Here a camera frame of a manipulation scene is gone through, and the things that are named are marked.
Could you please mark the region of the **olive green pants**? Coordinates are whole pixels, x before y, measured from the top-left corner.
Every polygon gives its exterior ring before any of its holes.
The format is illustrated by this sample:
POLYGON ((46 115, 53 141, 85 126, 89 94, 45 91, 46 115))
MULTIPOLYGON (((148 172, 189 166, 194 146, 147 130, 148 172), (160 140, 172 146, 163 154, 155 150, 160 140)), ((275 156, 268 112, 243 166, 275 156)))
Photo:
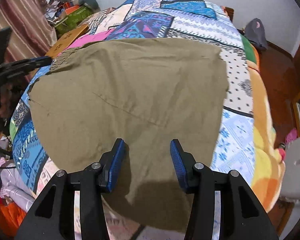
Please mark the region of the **olive green pants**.
POLYGON ((108 206, 137 223, 184 232, 192 196, 170 156, 178 139, 210 165, 228 90, 218 46, 183 38, 131 38, 63 52, 29 89, 38 139, 58 168, 82 170, 128 145, 108 206))

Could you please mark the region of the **striped brown curtain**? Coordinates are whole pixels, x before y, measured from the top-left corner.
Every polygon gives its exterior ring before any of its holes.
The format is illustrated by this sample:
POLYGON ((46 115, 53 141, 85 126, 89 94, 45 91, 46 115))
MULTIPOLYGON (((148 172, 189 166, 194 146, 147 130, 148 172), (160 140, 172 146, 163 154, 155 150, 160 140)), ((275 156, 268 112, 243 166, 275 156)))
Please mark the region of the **striped brown curtain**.
POLYGON ((56 43, 55 29, 45 18, 46 0, 0 0, 0 30, 12 29, 5 62, 44 56, 56 43))

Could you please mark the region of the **orange yellow blanket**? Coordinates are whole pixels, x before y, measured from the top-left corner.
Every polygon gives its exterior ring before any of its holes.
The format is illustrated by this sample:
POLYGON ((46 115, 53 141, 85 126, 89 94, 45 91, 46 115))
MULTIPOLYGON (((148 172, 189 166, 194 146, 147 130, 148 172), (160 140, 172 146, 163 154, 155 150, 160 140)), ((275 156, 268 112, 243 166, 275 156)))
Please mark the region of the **orange yellow blanket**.
POLYGON ((274 147, 276 131, 270 112, 267 91, 260 76, 260 59, 256 48, 241 36, 250 73, 253 115, 255 172, 251 188, 269 212, 277 202, 286 171, 285 153, 274 147))

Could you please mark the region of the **green patterned box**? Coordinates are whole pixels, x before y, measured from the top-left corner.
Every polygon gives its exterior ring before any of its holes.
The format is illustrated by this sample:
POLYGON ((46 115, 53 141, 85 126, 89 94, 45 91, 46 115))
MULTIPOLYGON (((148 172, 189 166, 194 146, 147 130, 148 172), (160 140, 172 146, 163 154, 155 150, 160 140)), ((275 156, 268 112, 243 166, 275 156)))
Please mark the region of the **green patterned box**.
POLYGON ((66 15, 65 18, 58 21, 55 25, 57 38, 60 38, 65 33, 77 28, 79 24, 85 20, 93 12, 86 6, 81 6, 77 10, 66 15))

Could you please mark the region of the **orange cloth pile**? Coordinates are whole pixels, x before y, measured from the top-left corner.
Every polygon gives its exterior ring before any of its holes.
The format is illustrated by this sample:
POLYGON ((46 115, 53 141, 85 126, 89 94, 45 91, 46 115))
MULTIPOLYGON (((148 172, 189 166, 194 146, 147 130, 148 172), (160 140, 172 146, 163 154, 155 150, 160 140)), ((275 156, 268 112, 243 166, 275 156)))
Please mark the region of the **orange cloth pile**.
POLYGON ((15 237, 25 216, 26 212, 15 202, 5 205, 4 200, 0 198, 0 230, 3 234, 15 237))

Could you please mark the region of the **dark grey cap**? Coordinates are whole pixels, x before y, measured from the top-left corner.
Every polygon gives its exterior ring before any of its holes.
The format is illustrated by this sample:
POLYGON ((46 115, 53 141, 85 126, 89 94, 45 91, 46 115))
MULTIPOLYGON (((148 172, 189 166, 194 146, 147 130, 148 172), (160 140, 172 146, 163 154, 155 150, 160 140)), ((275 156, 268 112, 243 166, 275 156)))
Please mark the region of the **dark grey cap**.
POLYGON ((260 19, 254 18, 245 26, 244 36, 256 47, 256 49, 268 49, 265 29, 260 19))

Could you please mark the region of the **patchwork patterned bed sheet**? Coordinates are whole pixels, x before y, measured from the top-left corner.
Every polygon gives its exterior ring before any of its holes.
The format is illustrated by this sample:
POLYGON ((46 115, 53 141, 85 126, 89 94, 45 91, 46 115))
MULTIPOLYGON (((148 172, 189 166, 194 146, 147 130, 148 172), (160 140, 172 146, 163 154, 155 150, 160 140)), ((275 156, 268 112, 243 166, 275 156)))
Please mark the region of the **patchwork patterned bed sheet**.
MULTIPOLYGON (((183 38, 218 46, 226 63, 228 90, 221 127, 209 166, 217 172, 238 170, 252 182, 255 171, 253 96, 240 33, 220 6, 204 0, 126 0, 109 13, 96 31, 74 42, 81 48, 96 42, 131 38, 183 38)), ((27 188, 40 194, 58 168, 41 145, 32 121, 29 89, 51 66, 38 70, 22 95, 10 124, 13 159, 27 188)), ((113 211, 104 196, 111 239, 181 239, 184 232, 137 223, 113 211)))

